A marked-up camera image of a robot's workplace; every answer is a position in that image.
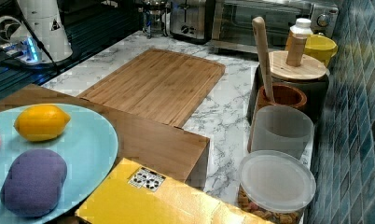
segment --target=white marble counter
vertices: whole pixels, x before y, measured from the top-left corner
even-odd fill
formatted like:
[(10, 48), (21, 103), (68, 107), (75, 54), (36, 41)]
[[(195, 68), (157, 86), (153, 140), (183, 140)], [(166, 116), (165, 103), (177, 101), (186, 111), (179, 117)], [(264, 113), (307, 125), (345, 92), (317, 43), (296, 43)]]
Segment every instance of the white marble counter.
[(193, 45), (161, 35), (147, 39), (142, 32), (119, 41), (87, 61), (55, 77), (43, 87), (77, 96), (147, 49), (167, 49), (223, 63), (225, 75), (187, 121), (184, 130), (211, 139), (204, 191), (236, 204), (237, 170), (246, 153), (249, 124), (245, 119), (258, 62), (243, 56), (212, 53), (209, 43)]

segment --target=purple dough ball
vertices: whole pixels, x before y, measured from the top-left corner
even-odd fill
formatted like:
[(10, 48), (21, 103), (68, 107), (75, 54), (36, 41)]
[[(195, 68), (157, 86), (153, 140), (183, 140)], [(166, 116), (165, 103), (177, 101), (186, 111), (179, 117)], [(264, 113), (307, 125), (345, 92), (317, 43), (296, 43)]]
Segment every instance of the purple dough ball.
[(20, 217), (42, 217), (60, 200), (67, 167), (48, 149), (22, 153), (12, 165), (1, 189), (1, 202)]

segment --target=lemon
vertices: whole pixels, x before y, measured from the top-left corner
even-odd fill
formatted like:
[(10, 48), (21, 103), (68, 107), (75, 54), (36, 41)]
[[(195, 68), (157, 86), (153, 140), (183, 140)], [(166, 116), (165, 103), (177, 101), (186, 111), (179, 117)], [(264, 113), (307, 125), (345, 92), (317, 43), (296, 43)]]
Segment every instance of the lemon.
[(14, 128), (32, 142), (45, 141), (62, 134), (71, 117), (56, 105), (33, 105), (16, 118)]

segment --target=white lid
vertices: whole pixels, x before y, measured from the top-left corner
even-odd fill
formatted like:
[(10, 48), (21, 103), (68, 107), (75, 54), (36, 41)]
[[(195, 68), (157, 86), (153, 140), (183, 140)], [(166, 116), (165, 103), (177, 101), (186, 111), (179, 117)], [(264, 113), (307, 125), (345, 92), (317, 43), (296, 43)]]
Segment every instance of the white lid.
[(298, 18), (296, 24), (290, 27), (290, 31), (294, 35), (312, 35), (313, 31), (310, 28), (311, 21), (305, 18)]
[(291, 213), (307, 206), (315, 194), (310, 170), (278, 151), (260, 150), (243, 158), (239, 170), (248, 198), (275, 213)]

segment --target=light blue plate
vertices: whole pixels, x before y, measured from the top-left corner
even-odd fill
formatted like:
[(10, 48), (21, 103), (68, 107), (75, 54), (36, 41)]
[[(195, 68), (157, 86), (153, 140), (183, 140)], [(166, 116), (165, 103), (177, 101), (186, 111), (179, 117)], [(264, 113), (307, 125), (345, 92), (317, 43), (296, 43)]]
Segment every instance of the light blue plate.
[(68, 174), (57, 207), (41, 218), (22, 218), (0, 201), (0, 224), (44, 223), (67, 212), (91, 194), (109, 173), (118, 153), (118, 138), (103, 116), (76, 105), (55, 104), (71, 116), (63, 134), (42, 143), (31, 143), (14, 129), (16, 117), (27, 106), (0, 113), (0, 191), (11, 163), (34, 148), (48, 148), (64, 158)]

